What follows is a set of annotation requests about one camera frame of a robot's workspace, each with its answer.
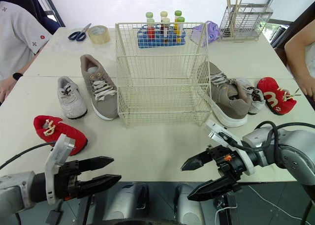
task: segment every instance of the white table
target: white table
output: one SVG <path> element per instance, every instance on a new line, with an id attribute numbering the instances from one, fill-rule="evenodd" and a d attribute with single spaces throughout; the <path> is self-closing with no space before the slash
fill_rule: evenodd
<path id="1" fill-rule="evenodd" d="M 114 29 L 109 29 L 110 42 L 101 45 L 93 44 L 88 36 L 83 42 L 68 40 L 69 34 L 76 30 L 59 28 L 24 75 L 81 77 L 80 56 L 91 54 L 111 77 L 116 77 Z M 215 41 L 209 44 L 209 60 L 230 78 L 239 77 L 241 73 L 254 79 L 266 76 L 292 79 L 263 35 L 258 41 L 243 43 Z"/>
<path id="2" fill-rule="evenodd" d="M 0 108 L 0 163 L 17 153 L 43 142 L 33 127 L 37 115 L 58 116 L 64 122 L 82 131 L 89 142 L 86 148 L 71 160 L 83 160 L 97 156 L 113 157 L 115 161 L 104 169 L 86 172 L 81 180 L 110 173 L 121 174 L 122 181 L 207 181 L 219 178 L 214 162 L 196 171 L 181 172 L 180 167 L 191 156 L 204 151 L 208 144 L 218 144 L 207 137 L 203 127 L 197 125 L 139 126 L 127 129 L 122 120 L 105 121 L 96 116 L 91 107 L 88 92 L 82 77 L 73 77 L 79 85 L 88 113 L 78 120 L 63 116 L 57 98 L 57 77 L 22 77 L 8 99 Z M 258 79 L 250 80 L 255 84 Z M 279 79 L 280 86 L 291 91 L 297 89 L 293 80 Z M 246 125 L 229 130 L 241 137 L 251 132 L 260 122 L 271 120 L 275 124 L 293 121 L 314 123 L 315 112 L 304 96 L 293 110 L 283 116 L 274 115 L 267 106 L 257 115 L 248 116 Z M 6 166 L 1 174 L 33 170 L 43 172 L 50 146 L 25 154 Z M 292 181 L 294 178 L 275 165 L 257 166 L 252 176 L 243 175 L 242 182 Z"/>

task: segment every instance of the wristwatch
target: wristwatch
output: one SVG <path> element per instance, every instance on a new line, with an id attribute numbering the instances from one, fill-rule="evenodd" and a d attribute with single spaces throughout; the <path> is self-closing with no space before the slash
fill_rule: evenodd
<path id="1" fill-rule="evenodd" d="M 16 72 L 16 73 L 13 74 L 13 79 L 18 81 L 21 76 L 23 76 L 23 74 L 20 74 L 20 73 Z"/>

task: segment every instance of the blue test tube rack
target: blue test tube rack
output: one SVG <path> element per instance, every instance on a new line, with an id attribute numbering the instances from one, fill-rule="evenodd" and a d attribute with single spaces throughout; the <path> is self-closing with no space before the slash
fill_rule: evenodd
<path id="1" fill-rule="evenodd" d="M 138 31 L 138 46 L 139 48 L 152 48 L 152 47 L 166 47 L 166 46 L 178 46 L 185 44 L 185 31 L 182 31 L 181 42 L 176 42 L 176 39 L 179 38 L 174 31 L 173 26 L 169 26 L 167 42 L 164 42 L 164 34 L 160 32 L 160 25 L 155 25 L 155 38 L 149 39 L 147 32 L 147 25 L 142 26 Z"/>

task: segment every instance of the purple bag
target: purple bag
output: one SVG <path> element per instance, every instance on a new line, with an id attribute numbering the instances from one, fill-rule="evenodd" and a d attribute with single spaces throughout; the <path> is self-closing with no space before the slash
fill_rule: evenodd
<path id="1" fill-rule="evenodd" d="M 208 28 L 208 43 L 217 40 L 220 36 L 220 31 L 218 25 L 212 21 L 206 21 Z M 200 35 L 202 32 L 203 25 L 192 28 L 191 39 L 197 43 L 200 40 Z"/>

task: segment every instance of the black chair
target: black chair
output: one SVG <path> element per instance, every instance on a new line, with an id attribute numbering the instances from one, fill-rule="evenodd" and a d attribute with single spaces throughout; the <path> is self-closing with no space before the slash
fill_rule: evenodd
<path id="1" fill-rule="evenodd" d="M 60 27 L 58 22 L 49 19 L 44 12 L 43 8 L 39 4 L 38 0 L 2 0 L 6 2 L 11 2 L 20 7 L 24 8 L 31 15 L 33 15 L 36 20 L 51 34 L 54 34 L 56 30 Z"/>

